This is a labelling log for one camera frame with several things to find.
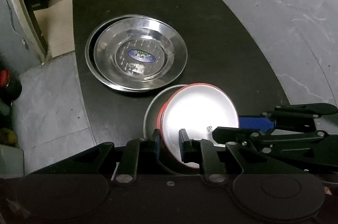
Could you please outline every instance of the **stainless steel bowl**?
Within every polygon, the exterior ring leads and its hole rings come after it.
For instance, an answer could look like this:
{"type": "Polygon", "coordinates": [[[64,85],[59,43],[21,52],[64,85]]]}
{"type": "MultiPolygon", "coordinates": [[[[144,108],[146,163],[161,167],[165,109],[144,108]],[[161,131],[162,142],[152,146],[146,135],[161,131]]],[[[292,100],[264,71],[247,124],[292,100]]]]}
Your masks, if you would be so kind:
{"type": "Polygon", "coordinates": [[[94,46],[94,61],[107,80],[129,91],[146,91],[169,84],[181,74],[187,48],[167,24],[131,17],[101,33],[94,46]]]}
{"type": "Polygon", "coordinates": [[[87,43],[86,43],[85,50],[84,50],[84,54],[85,54],[85,58],[86,58],[88,68],[91,71],[91,73],[96,77],[97,80],[99,80],[100,82],[102,82],[103,84],[105,84],[106,86],[108,86],[112,89],[116,89],[116,90],[119,90],[119,91],[127,91],[127,92],[139,92],[139,91],[135,91],[135,90],[125,89],[123,86],[120,86],[116,83],[113,83],[113,82],[107,80],[105,77],[103,77],[101,75],[101,73],[99,72],[99,70],[97,69],[96,65],[95,65],[94,55],[93,55],[94,46],[95,46],[97,38],[100,36],[100,34],[107,27],[114,24],[115,22],[118,22],[118,21],[126,19],[126,18],[131,18],[131,17],[146,17],[146,16],[141,16],[141,15],[138,15],[138,14],[128,14],[128,15],[123,15],[123,16],[119,16],[119,17],[114,17],[114,18],[112,18],[108,21],[103,22],[96,29],[94,29],[92,34],[89,36],[87,43]]]}

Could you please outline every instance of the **black table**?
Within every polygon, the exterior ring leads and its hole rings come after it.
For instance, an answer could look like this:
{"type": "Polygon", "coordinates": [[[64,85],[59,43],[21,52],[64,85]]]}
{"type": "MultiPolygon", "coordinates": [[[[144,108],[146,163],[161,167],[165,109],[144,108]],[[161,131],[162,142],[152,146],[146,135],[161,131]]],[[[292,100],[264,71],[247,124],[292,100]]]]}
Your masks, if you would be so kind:
{"type": "Polygon", "coordinates": [[[161,90],[125,94],[109,89],[89,71],[85,44],[105,20],[142,14],[176,29],[188,49],[184,72],[173,84],[209,83],[221,88],[239,115],[260,114],[287,97],[250,34],[222,0],[73,0],[77,68],[88,118],[97,143],[125,145],[142,137],[143,118],[161,90]]]}

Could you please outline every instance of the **red rimmed plate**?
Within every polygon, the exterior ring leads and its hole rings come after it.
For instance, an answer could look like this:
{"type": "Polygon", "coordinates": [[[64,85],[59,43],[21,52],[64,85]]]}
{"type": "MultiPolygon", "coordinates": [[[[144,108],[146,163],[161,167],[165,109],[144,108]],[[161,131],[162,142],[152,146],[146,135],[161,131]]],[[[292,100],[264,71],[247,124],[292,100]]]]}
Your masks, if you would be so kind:
{"type": "MultiPolygon", "coordinates": [[[[179,130],[186,129],[190,139],[202,138],[217,144],[212,131],[217,127],[238,128],[238,114],[231,99],[210,84],[191,84],[175,92],[158,115],[157,125],[166,148],[181,162],[179,130]]],[[[198,164],[187,163],[192,168],[198,164]]]]}

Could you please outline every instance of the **wall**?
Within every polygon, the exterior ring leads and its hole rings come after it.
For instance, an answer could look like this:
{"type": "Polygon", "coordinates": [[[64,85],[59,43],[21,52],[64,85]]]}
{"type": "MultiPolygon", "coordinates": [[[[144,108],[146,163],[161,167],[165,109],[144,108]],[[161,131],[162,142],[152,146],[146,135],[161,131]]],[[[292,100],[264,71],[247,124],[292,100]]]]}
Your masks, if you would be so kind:
{"type": "Polygon", "coordinates": [[[291,103],[337,105],[338,0],[223,1],[261,48],[291,103]]]}
{"type": "Polygon", "coordinates": [[[21,27],[12,0],[0,0],[0,68],[20,74],[40,61],[21,27]]]}

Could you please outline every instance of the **stainless steel plate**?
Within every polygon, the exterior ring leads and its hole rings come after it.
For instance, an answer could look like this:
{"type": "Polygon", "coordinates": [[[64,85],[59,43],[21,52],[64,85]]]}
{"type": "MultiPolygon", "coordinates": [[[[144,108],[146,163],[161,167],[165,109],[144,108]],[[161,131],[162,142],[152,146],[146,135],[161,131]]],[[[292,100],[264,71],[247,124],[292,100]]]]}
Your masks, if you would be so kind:
{"type": "Polygon", "coordinates": [[[87,43],[86,43],[84,54],[85,54],[85,58],[86,58],[86,62],[87,62],[87,65],[89,67],[89,70],[96,77],[97,80],[99,80],[100,82],[102,82],[103,84],[105,84],[106,86],[108,86],[112,89],[116,89],[116,90],[119,90],[119,91],[127,91],[127,92],[139,92],[139,91],[135,91],[135,90],[125,89],[123,86],[120,86],[116,83],[113,83],[113,82],[107,80],[105,77],[103,77],[101,75],[101,73],[99,72],[99,70],[97,69],[96,65],[95,65],[94,55],[93,55],[94,46],[95,46],[95,43],[96,43],[99,35],[107,27],[114,24],[115,22],[126,19],[126,18],[131,18],[131,17],[146,17],[146,16],[141,16],[141,15],[138,15],[138,14],[128,14],[128,15],[124,15],[124,16],[114,17],[114,18],[112,18],[108,21],[103,22],[89,36],[87,43]]]}
{"type": "Polygon", "coordinates": [[[146,91],[175,80],[187,62],[187,48],[172,27],[153,18],[132,17],[105,29],[94,46],[94,61],[109,81],[146,91]]]}
{"type": "MultiPolygon", "coordinates": [[[[217,127],[238,128],[236,108],[220,89],[209,84],[191,84],[178,90],[167,102],[160,123],[163,142],[181,162],[179,130],[186,129],[190,139],[210,140],[215,146],[212,131],[217,127]]],[[[198,168],[198,164],[188,163],[198,168]]]]}
{"type": "Polygon", "coordinates": [[[150,138],[153,135],[154,129],[157,128],[156,122],[158,113],[162,106],[169,100],[169,98],[179,89],[186,85],[175,85],[162,90],[149,104],[143,121],[143,136],[150,138]]]}

